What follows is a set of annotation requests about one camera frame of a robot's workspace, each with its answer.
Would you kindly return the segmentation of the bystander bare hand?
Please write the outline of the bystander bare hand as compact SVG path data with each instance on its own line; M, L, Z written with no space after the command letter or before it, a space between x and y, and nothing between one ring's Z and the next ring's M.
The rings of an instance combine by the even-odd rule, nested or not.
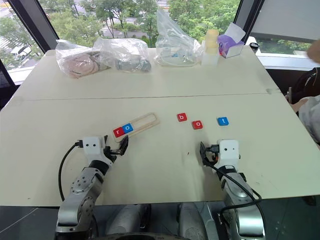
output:
M314 41L307 50L309 59L317 64L320 64L320 39Z

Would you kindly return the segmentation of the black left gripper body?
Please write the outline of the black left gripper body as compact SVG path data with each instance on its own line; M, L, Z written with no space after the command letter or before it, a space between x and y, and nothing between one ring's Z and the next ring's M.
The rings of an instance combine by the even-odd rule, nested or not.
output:
M110 146L106 146L103 149L104 156L109 159L111 162L114 162L117 159L117 155L120 155L119 150L112 150Z

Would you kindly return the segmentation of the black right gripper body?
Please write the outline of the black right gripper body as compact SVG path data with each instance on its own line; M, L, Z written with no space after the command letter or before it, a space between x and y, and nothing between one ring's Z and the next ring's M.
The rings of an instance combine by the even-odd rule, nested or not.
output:
M206 152L211 154L213 163L217 163L219 160L220 146L218 144L212 144L205 148Z

